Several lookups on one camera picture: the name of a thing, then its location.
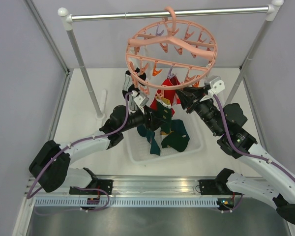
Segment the green patterned sock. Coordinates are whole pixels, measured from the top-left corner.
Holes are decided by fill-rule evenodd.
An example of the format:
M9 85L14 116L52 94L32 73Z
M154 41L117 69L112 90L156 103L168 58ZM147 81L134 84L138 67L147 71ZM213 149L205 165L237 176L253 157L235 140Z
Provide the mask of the green patterned sock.
M157 99L157 111L160 119L163 121L161 131L165 134L169 134L171 132L173 116L173 109L170 101L166 98Z

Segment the teal reindeer sock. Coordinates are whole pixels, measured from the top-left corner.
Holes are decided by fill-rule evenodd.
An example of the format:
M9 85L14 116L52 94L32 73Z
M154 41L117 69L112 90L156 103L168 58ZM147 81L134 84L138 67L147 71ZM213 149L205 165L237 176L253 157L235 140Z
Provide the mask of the teal reindeer sock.
M171 130L161 142L162 148L173 148L178 152L184 152L188 146L190 137L184 123L180 119L174 119L171 123Z

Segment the teal sock front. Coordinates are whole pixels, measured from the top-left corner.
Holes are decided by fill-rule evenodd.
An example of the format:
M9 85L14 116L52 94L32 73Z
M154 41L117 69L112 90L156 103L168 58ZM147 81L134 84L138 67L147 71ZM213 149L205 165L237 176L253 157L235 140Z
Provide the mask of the teal sock front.
M144 125L138 126L137 132L141 137L146 138L147 142L150 144L149 153L151 155L160 156L161 150L157 141L155 140L155 132L150 129L147 129Z

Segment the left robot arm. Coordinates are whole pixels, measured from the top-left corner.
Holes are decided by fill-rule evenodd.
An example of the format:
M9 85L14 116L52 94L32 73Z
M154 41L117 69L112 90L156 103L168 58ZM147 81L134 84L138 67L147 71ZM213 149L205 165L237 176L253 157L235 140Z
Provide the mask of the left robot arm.
M163 124L164 117L148 106L131 114L124 105L116 106L105 124L88 137L68 144L47 141L29 165L29 172L35 178L34 183L47 193L78 187L86 194L93 194L98 187L95 174L88 168L73 169L70 165L92 153L115 147L127 130L140 125L156 130Z

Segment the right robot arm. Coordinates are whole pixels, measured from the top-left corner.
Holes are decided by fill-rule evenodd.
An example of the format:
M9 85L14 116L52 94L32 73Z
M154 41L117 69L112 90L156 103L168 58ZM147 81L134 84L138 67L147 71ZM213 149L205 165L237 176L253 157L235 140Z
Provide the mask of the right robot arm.
M248 181L224 168L215 179L215 190L250 196L273 207L286 221L295 225L295 174L280 164L259 144L243 125L247 122L238 103L222 106L219 98L207 86L176 90L182 108L195 112L214 136L221 150L245 163L261 175L268 186Z

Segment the pink round clip hanger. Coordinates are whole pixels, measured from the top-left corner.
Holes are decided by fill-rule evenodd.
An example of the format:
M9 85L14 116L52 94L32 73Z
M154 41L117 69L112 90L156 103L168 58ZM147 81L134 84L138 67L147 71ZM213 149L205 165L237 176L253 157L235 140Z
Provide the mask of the pink round clip hanger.
M141 47L147 46L149 57L138 55ZM178 19L177 16L164 18L147 25L127 41L125 59L132 81L136 88L149 93L150 88L180 89L196 86L207 76L216 63L218 54L217 42L212 33L202 25ZM140 70L136 70L129 60L140 60ZM165 67L182 69L186 72L180 85L165 86L163 82L152 82L141 78L148 67L142 67L143 61L150 61L152 69L157 62L157 69L163 69L155 78L165 75Z

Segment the red sock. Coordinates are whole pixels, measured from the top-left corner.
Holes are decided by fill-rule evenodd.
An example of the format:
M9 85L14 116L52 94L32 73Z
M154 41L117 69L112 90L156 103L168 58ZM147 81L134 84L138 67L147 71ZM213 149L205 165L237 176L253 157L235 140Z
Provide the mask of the red sock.
M176 76L173 76L172 78L167 78L162 85L165 86L176 86L176 85L180 85L179 80L177 79ZM165 90L163 97L165 99L168 99L170 104L180 104L180 99L178 98L178 96L176 95L176 91L175 90ZM150 107L157 111L157 100L156 100L157 96L155 96L153 102L151 103Z

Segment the white plastic basket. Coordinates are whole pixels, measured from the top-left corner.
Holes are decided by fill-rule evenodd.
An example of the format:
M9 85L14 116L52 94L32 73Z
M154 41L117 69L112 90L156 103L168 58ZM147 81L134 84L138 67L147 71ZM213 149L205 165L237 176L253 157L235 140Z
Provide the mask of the white plastic basket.
M163 133L161 128L158 128L154 132L155 140L160 147L161 153L160 156L151 155L149 153L150 144L147 142L146 138L143 138L138 134L137 128L134 128L124 133L124 139L126 141L130 160L136 164L147 164L168 158L182 157L187 154L201 151L204 146L204 142L197 117L194 114L188 115L183 110L176 110L172 117L172 120L174 119L180 119L183 121L186 131L190 137L190 141L184 152L178 152L171 147L162 148L161 142L167 134Z

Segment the orange clothes peg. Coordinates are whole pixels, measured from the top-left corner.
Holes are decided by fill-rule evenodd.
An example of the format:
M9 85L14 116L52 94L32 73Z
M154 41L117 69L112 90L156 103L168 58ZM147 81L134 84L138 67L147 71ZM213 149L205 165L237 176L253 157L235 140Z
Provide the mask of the orange clothes peg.
M152 70L152 75L153 77L157 76L158 74L160 74L162 72L162 68L161 69L157 69L157 62L154 63L153 66L153 70Z

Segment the black white striped sock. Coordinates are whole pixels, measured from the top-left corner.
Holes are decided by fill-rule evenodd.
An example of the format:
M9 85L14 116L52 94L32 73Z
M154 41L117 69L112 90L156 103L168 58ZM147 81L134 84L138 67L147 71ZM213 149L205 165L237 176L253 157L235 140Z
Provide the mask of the black white striped sock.
M127 93L132 93L133 91L135 91L137 93L136 96L133 96L133 95L129 95L128 97L126 96ZM125 72L125 80L124 80L124 84L122 87L122 95L124 98L127 99L128 109L130 111L134 112L134 111L139 110L139 111L144 112L143 108L148 101L148 97L143 91L141 91L139 88L135 87L135 85L132 81L131 73L129 70L126 70L126 72ZM136 103L137 98L141 98L141 103L139 105Z

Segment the metal clothes rack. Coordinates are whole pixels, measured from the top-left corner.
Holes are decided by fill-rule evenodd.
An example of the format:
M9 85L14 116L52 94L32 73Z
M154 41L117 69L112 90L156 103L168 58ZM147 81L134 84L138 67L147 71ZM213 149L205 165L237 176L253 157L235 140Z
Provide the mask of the metal clothes rack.
M84 81L88 88L90 98L95 108L96 118L102 120L105 117L103 109L106 104L106 99L101 102L97 101L95 92L90 82L89 75L85 63L83 61L77 40L73 32L74 22L83 21L100 21L100 20L128 20L128 19L147 19L147 18L168 18L172 16L188 17L188 16L207 16L207 15L232 15L232 14L253 14L264 13L266 18L262 24L257 36L255 37L247 56L245 57L242 65L240 66L240 74L233 85L230 95L227 98L227 102L231 102L233 99L239 84L243 80L243 73L248 68L250 61L253 59L255 52L257 51L261 41L263 40L267 30L270 27L270 23L274 21L280 7L284 4L283 0L273 0L270 4L265 6L253 6L253 7L236 7L236 8L219 8L219 9L197 9L197 10L162 10L162 11L146 11L146 12L125 12L125 13L112 13L112 14L97 14L97 15L72 15L69 11L61 7L58 9L58 16L61 18L63 26L68 34L71 46L73 48L75 57L78 61L80 70L82 72Z

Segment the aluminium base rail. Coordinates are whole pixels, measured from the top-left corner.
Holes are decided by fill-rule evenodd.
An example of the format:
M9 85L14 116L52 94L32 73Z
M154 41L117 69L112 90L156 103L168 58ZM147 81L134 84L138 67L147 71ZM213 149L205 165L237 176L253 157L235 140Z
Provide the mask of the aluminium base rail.
M202 179L215 177L202 176L110 176L98 175L99 179L113 181L114 197L195 197L200 195L196 190Z

